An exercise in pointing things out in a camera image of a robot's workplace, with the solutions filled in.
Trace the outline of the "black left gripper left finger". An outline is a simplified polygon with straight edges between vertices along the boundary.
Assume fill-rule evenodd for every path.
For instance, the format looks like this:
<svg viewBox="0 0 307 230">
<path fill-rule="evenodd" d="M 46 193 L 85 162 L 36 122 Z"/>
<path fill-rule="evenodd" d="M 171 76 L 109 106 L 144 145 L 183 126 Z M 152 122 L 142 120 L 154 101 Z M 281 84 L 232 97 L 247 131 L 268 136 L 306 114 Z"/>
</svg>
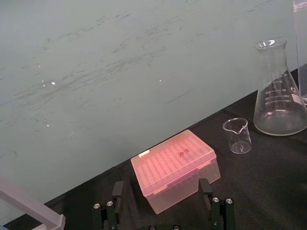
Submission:
<svg viewBox="0 0 307 230">
<path fill-rule="evenodd" d="M 94 230 L 117 230 L 120 223 L 122 205 L 122 193 L 124 182 L 115 182 L 111 198 L 106 202 L 93 204 L 93 229 Z"/>
</svg>

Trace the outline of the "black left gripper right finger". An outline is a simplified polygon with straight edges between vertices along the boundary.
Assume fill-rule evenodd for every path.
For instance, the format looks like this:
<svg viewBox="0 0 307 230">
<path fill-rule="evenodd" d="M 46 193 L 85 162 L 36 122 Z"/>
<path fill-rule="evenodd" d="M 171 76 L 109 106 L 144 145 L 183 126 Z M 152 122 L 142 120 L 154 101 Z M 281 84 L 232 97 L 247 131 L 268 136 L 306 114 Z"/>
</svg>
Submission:
<svg viewBox="0 0 307 230">
<path fill-rule="evenodd" d="M 213 194 L 209 181 L 199 179 L 198 192 L 208 211 L 210 230 L 236 230 L 235 202 L 227 197 L 221 199 Z"/>
</svg>

